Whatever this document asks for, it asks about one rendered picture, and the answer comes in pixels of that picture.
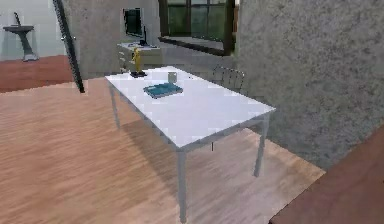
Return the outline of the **grey pedestal sink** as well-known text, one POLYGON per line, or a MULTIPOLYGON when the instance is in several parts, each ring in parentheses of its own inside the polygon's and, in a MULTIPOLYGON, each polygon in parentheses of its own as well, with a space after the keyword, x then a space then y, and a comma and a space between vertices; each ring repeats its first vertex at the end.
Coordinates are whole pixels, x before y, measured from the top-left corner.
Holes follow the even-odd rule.
POLYGON ((4 26, 3 29, 19 36, 23 49, 23 62, 37 61, 39 57, 33 52, 27 38, 27 34, 30 31, 33 31, 34 27, 32 25, 22 25, 17 12, 14 12, 14 17, 16 23, 13 25, 4 26))

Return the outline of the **black television set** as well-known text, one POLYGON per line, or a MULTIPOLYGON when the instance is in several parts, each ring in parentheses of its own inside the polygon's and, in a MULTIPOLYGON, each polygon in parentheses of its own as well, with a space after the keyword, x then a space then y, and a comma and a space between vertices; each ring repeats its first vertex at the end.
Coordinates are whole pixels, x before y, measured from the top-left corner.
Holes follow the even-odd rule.
POLYGON ((127 35, 142 37, 142 16, 140 8, 123 10, 125 33, 127 35))

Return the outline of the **yellow statuette on black base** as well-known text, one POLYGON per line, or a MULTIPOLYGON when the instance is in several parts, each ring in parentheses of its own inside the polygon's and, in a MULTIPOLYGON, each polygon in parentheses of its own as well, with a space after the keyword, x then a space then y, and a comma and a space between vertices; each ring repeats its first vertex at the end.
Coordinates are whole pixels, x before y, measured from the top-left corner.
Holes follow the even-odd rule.
POLYGON ((130 72, 131 76, 134 78, 145 77, 146 73, 141 68, 141 56, 138 48, 134 49, 132 60, 135 65, 135 69, 130 72))

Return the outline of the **dark framed window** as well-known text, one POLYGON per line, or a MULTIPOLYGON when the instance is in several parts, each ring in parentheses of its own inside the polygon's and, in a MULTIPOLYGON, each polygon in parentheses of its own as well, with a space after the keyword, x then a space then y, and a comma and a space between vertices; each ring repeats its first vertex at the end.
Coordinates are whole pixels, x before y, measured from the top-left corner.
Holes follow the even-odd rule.
POLYGON ((235 48, 235 0, 158 0, 158 40, 191 50, 230 56, 235 48))

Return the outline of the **white table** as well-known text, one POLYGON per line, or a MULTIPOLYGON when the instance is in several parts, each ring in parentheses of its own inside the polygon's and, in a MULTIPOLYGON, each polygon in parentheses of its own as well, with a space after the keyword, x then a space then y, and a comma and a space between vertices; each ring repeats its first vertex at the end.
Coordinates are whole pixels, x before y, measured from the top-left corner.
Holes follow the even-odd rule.
POLYGON ((173 66, 148 69, 146 73, 139 78, 129 73, 109 75, 106 80, 110 93, 119 94, 176 152, 179 219, 186 223, 187 153, 261 123, 254 168, 258 176, 275 108, 173 66), (176 85, 183 89, 181 93, 154 99, 144 92, 148 86, 167 82, 170 72, 177 74, 176 85))

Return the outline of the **reddish brown wooden furniture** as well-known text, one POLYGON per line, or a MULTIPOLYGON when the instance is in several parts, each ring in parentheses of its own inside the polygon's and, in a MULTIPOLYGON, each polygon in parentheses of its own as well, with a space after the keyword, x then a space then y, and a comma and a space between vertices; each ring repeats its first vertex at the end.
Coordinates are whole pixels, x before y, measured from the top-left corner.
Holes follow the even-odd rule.
POLYGON ((268 224, 384 224, 384 125, 268 224))

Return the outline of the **teal book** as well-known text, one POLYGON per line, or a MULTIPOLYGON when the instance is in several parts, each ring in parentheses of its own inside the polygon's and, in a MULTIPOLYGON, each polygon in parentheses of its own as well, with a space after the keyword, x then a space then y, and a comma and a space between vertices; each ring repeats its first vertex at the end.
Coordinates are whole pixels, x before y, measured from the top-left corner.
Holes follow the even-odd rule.
POLYGON ((163 83, 144 88, 144 92, 154 99, 182 93, 183 89, 173 83, 163 83))

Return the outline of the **white chest of drawers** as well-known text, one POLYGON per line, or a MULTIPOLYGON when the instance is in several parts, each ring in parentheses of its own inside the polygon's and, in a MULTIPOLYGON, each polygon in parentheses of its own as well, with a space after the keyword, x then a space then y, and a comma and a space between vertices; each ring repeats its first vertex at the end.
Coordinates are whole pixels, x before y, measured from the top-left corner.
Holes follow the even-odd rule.
POLYGON ((122 71, 134 71, 135 62, 133 60, 134 50, 140 54, 140 65, 143 70, 153 69, 163 66, 162 51, 153 45, 141 45, 139 42, 119 43, 117 45, 119 67, 122 71))

